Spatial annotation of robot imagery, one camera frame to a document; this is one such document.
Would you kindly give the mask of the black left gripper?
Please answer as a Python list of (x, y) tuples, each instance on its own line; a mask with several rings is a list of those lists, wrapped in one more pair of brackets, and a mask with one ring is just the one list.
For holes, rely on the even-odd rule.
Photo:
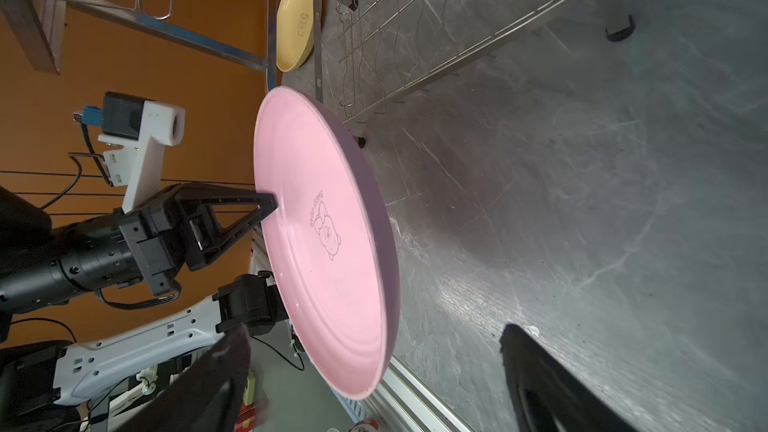
[(181, 292), (184, 263), (211, 265), (276, 210), (271, 193), (190, 183), (168, 186), (129, 213), (55, 228), (45, 211), (3, 190), (1, 311), (28, 313), (140, 282), (156, 303), (168, 303)]

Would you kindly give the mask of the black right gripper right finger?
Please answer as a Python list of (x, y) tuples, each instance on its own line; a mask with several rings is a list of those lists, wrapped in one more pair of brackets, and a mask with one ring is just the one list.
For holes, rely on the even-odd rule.
[(520, 326), (505, 326), (500, 352), (520, 431), (635, 429)]

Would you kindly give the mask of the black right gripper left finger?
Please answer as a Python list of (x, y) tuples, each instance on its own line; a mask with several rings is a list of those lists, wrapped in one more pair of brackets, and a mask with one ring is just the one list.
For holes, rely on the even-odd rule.
[(232, 432), (250, 366), (247, 329), (239, 326), (195, 361), (121, 431)]

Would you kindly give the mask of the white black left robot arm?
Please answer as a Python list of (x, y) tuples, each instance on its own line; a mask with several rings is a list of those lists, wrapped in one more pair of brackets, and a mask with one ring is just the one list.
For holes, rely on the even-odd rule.
[[(177, 274), (216, 261), (278, 207), (274, 195), (205, 183), (171, 185), (131, 212), (64, 227), (18, 195), (1, 194), (1, 331), (23, 314), (86, 293), (146, 283), (152, 304), (174, 301)], [(245, 274), (167, 318), (90, 343), (51, 340), (1, 351), (1, 427), (74, 431), (77, 408), (103, 410), (111, 387), (214, 345), (245, 327), (253, 336), (286, 319), (267, 271)]]

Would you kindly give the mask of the steel wire dish rack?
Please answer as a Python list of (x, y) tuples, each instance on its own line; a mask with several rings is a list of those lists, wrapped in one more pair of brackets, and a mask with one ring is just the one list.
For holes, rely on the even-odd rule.
[[(1, 14), (30, 65), (61, 70), (66, 14), (75, 9), (261, 72), (277, 84), (278, 60), (288, 30), (281, 0), (265, 0), (265, 49), (251, 53), (174, 25), (176, 0), (161, 12), (149, 0), (1, 0)], [(581, 0), (308, 0), (302, 23), (314, 52), (324, 48), (340, 65), (338, 108), (351, 124), (407, 96), (426, 91), (472, 62), (492, 56), (524, 32), (536, 29)], [(636, 22), (626, 0), (592, 0), (599, 25), (611, 42), (628, 39)]]

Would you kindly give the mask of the pink round plate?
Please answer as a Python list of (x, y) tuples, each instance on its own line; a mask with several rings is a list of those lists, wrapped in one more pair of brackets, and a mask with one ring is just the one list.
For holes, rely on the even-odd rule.
[(401, 312), (394, 233), (371, 166), (329, 108), (282, 86), (260, 105), (253, 169), (256, 189), (277, 202), (261, 229), (304, 350), (340, 395), (369, 397)]

